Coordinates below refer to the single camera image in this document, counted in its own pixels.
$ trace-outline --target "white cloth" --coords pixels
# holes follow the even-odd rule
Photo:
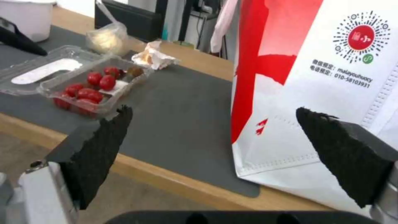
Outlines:
[[[222,7],[213,35],[210,40],[210,50],[212,53],[220,52],[222,46],[222,37],[226,34],[234,17],[235,7],[238,0],[226,0]]]

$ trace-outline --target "white label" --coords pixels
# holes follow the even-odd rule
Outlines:
[[[79,68],[81,65],[82,64],[74,59],[63,58],[19,75],[13,78],[11,82],[19,85],[31,84],[53,74],[54,72],[60,70],[73,71]]]

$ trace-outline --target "cherry tomato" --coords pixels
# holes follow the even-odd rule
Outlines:
[[[98,104],[94,100],[90,99],[79,99],[77,100],[79,106],[79,114],[85,116],[94,116],[96,113],[94,112],[97,108],[95,104]]]
[[[118,68],[116,68],[116,67],[111,67],[111,66],[106,67],[106,68],[104,68],[103,72],[106,75],[114,76],[115,79],[118,79],[120,77],[120,70]]]
[[[87,76],[87,82],[93,86],[99,85],[102,75],[99,72],[90,72]]]
[[[66,93],[66,92],[63,92],[63,93],[60,95],[60,97],[71,99],[70,95],[69,95],[68,93]],[[64,110],[69,110],[69,108],[70,108],[70,103],[68,103],[68,102],[66,102],[65,100],[60,99],[60,98],[53,98],[53,100],[54,100],[54,103],[55,103],[55,105],[56,105],[57,107],[62,108],[62,109],[64,109]]]
[[[102,79],[99,83],[100,83],[99,86],[101,89],[103,89],[105,91],[110,91],[115,87],[116,80],[111,75],[104,75],[104,77],[102,77]]]
[[[95,101],[96,103],[101,102],[103,96],[100,92],[90,88],[82,88],[77,93],[77,99],[89,99]]]
[[[75,97],[77,92],[84,88],[84,85],[82,83],[74,83],[70,84],[65,88],[65,92],[70,96],[70,97]]]

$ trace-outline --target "clear plastic lid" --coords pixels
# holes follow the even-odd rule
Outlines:
[[[102,56],[77,46],[62,46],[46,57],[37,57],[0,71],[0,92],[11,95],[37,94],[41,82],[98,61]]]

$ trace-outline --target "cable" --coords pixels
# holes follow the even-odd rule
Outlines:
[[[200,6],[200,9],[199,9],[199,18],[198,18],[198,22],[196,23],[196,31],[198,32],[198,37],[200,37],[200,34],[199,34],[199,20],[200,20],[200,16],[201,16],[201,14],[202,14],[202,7],[203,7],[203,5],[205,4],[205,1],[202,1],[202,5]]]
[[[228,51],[227,51],[227,49],[226,49],[226,35],[224,35],[224,47],[225,47],[225,59],[227,59],[228,60]]]

